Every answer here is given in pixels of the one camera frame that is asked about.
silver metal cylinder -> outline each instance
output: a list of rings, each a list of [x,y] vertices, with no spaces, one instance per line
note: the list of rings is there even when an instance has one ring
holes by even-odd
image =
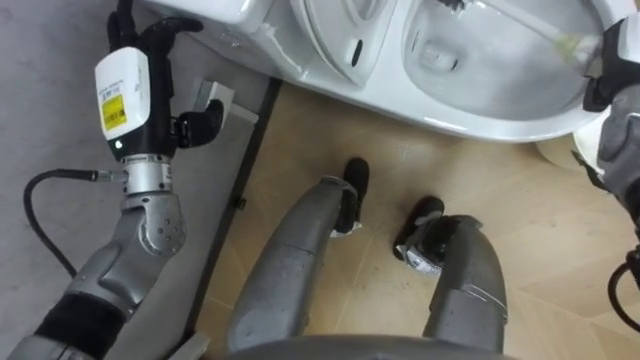
[[[162,155],[140,154],[123,159],[124,171],[128,178],[124,192],[127,195],[152,191],[171,191],[170,158]]]

black floor strip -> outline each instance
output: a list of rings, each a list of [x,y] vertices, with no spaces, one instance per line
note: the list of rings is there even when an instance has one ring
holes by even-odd
[[[231,228],[233,217],[235,216],[235,213],[237,211],[238,201],[242,199],[244,189],[247,185],[247,182],[249,181],[249,176],[251,175],[251,170],[253,169],[253,165],[256,161],[256,158],[258,157],[258,151],[260,151],[260,145],[262,145],[262,139],[264,138],[264,134],[267,130],[267,125],[271,118],[273,107],[278,98],[278,93],[280,92],[281,85],[282,80],[279,79],[272,78],[269,82],[264,100],[262,101],[262,105],[260,106],[260,111],[258,112],[258,122],[256,123],[253,133],[251,134],[251,139],[249,140],[247,151],[245,152],[244,158],[242,159],[242,164],[240,165],[240,170],[238,171],[238,177],[236,178],[233,190],[231,191],[229,204],[227,204],[227,208],[222,215],[222,219],[220,220],[220,226],[218,227],[216,235],[214,236],[213,245],[211,247],[209,257],[207,258],[204,271],[200,277],[198,291],[196,292],[196,296],[191,307],[191,312],[187,320],[185,332],[182,341],[180,342],[180,345],[176,347],[176,350],[179,349],[182,344],[184,344],[195,334],[196,323],[198,322],[198,317],[200,316],[200,311],[202,310],[202,304],[205,300],[209,281],[211,281],[213,270],[215,269],[216,262],[218,261],[220,251],[222,250],[222,245],[224,245],[227,234],[229,233],[229,229]]]

toilet lid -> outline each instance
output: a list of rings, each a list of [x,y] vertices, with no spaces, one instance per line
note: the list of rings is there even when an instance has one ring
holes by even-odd
[[[396,1],[291,0],[291,4],[322,60],[362,86],[378,60]]]

black cable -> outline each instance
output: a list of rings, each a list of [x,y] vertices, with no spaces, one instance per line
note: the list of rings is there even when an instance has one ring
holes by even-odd
[[[640,333],[640,324],[635,322],[622,308],[620,305],[620,301],[618,300],[618,293],[616,292],[618,288],[618,283],[620,282],[620,278],[624,275],[625,272],[629,271],[629,265],[626,263],[618,266],[616,271],[611,274],[609,278],[609,283],[607,284],[607,293],[609,295],[609,301],[611,302],[611,306],[613,310],[618,314],[620,319],[627,324],[630,328]]]
[[[58,249],[58,247],[53,243],[53,241],[49,239],[47,234],[44,232],[44,230],[40,226],[40,223],[38,223],[36,214],[33,211],[33,202],[31,199],[33,195],[33,190],[35,189],[36,185],[38,185],[40,182],[50,178],[96,181],[98,178],[98,172],[94,170],[69,170],[69,169],[51,170],[51,171],[47,171],[37,175],[36,177],[31,179],[27,183],[27,186],[24,188],[22,202],[24,205],[24,212],[26,213],[27,220],[29,221],[29,225],[31,226],[33,231],[36,233],[40,241],[44,244],[44,246],[46,246],[47,249],[51,251],[53,256],[56,257],[56,259],[60,262],[60,264],[62,264],[65,270],[67,270],[69,275],[71,275],[71,277],[73,278],[78,274],[78,272],[73,267],[73,265],[71,265],[71,262],[69,262],[69,259],[67,259],[66,256],[64,256],[62,251],[60,251],[60,249]]]

toilet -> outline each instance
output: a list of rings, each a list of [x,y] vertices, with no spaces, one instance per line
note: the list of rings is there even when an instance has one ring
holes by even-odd
[[[556,138],[604,116],[582,110],[586,80],[553,45],[470,1],[144,0],[203,22],[228,59],[401,121],[466,138]],[[570,34],[600,35],[634,0],[512,0]]]

